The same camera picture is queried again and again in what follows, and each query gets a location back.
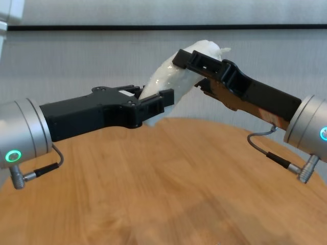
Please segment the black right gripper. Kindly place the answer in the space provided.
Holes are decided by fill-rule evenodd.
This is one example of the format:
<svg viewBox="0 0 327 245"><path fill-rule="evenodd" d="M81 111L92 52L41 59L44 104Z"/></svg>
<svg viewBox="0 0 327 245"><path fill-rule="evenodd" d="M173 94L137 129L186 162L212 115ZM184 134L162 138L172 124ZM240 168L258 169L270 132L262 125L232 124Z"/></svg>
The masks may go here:
<svg viewBox="0 0 327 245"><path fill-rule="evenodd" d="M194 86L227 108L245 111L286 130L302 100L245 75L233 62L180 49L173 64L205 77Z"/></svg>

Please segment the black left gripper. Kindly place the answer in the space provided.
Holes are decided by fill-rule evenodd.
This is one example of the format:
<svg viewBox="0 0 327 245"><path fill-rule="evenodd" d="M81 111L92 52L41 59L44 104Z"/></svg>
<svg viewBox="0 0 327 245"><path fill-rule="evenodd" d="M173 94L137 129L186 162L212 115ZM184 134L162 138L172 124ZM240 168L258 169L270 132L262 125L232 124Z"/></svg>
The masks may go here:
<svg viewBox="0 0 327 245"><path fill-rule="evenodd" d="M41 105L53 142L106 127L138 128L175 103L174 90L161 90L141 99L143 88L94 87L91 94ZM139 114L135 106L140 103Z"/></svg>

